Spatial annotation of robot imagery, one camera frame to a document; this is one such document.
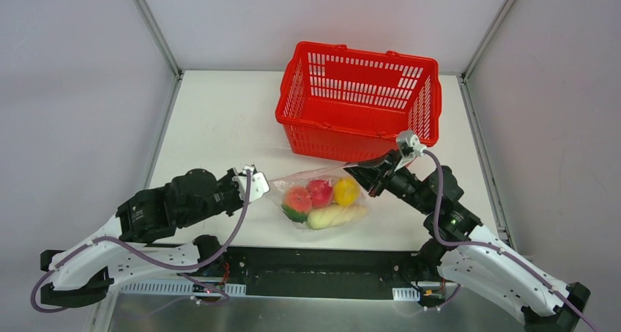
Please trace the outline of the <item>yellow orange fruit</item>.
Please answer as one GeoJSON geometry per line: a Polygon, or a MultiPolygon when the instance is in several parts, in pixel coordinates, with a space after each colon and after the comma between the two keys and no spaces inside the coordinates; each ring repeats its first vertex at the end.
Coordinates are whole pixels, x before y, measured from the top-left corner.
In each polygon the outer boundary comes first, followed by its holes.
{"type": "Polygon", "coordinates": [[[343,207],[354,204],[360,197],[360,187],[351,177],[340,178],[333,186],[333,201],[343,207]]]}

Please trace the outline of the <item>clear pink zip top bag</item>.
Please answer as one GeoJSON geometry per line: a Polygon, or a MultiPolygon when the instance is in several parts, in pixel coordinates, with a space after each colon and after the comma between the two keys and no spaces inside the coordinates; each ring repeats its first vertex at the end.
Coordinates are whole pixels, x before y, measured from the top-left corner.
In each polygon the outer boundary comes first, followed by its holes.
{"type": "Polygon", "coordinates": [[[269,199],[294,228],[321,231],[353,224],[370,210],[353,164],[324,167],[268,181],[269,199]]]}

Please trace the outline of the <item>red apple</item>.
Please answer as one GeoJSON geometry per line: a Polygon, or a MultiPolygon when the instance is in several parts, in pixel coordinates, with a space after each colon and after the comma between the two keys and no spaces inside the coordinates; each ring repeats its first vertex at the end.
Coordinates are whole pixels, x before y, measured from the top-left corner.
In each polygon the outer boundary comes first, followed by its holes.
{"type": "Polygon", "coordinates": [[[332,203],[333,188],[329,180],[311,180],[306,189],[314,208],[323,208],[332,203]]]}

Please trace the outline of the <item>white daikon radish toy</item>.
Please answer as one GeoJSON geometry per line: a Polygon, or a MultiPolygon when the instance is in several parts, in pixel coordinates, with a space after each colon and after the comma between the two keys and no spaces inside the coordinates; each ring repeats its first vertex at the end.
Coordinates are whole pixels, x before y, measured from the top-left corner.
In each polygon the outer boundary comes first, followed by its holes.
{"type": "Polygon", "coordinates": [[[328,207],[311,210],[308,213],[306,225],[309,229],[322,230],[357,221],[368,214],[368,208],[361,204],[343,207],[331,204],[328,207]]]}

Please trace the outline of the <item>orange pink peach toy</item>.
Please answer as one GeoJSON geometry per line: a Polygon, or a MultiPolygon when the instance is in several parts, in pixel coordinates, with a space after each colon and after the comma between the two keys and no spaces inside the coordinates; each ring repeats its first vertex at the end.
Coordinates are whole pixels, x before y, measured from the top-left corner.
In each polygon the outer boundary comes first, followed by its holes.
{"type": "Polygon", "coordinates": [[[297,213],[308,213],[313,209],[309,191],[302,186],[294,186],[285,192],[283,205],[297,213]]]}

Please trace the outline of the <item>green vegetable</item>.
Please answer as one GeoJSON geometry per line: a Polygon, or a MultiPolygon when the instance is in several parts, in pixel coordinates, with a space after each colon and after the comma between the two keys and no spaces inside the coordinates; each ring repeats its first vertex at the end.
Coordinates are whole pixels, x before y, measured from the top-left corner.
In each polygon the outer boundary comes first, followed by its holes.
{"type": "Polygon", "coordinates": [[[294,223],[304,223],[307,221],[308,212],[298,211],[293,209],[292,207],[282,204],[281,209],[285,216],[294,223]]]}

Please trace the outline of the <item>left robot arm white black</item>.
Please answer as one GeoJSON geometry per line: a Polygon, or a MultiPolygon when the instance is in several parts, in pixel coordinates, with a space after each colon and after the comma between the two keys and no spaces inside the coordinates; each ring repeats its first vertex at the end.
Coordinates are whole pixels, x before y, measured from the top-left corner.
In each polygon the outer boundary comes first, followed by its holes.
{"type": "Polygon", "coordinates": [[[192,169],[165,185],[139,191],[78,245],[41,253],[43,276],[31,291],[31,306],[49,314],[90,306],[125,285],[164,272],[225,277],[231,272],[225,258],[229,241],[200,235],[172,245],[163,239],[220,214],[244,220],[250,204],[269,190],[263,173],[247,166],[229,169],[221,178],[192,169]]]}

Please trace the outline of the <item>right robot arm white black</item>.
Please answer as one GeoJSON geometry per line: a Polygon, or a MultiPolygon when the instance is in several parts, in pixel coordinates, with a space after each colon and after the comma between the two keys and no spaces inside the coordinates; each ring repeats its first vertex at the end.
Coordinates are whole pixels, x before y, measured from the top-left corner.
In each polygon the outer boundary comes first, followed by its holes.
{"type": "Polygon", "coordinates": [[[385,191],[427,217],[428,240],[417,253],[419,277],[438,276],[476,292],[523,324],[526,331],[574,331],[579,322],[596,324],[584,310],[590,290],[541,270],[498,238],[459,200],[463,190],[450,167],[425,150],[436,169],[424,180],[404,165],[417,153],[390,151],[380,158],[349,164],[345,170],[375,197],[385,191]]]}

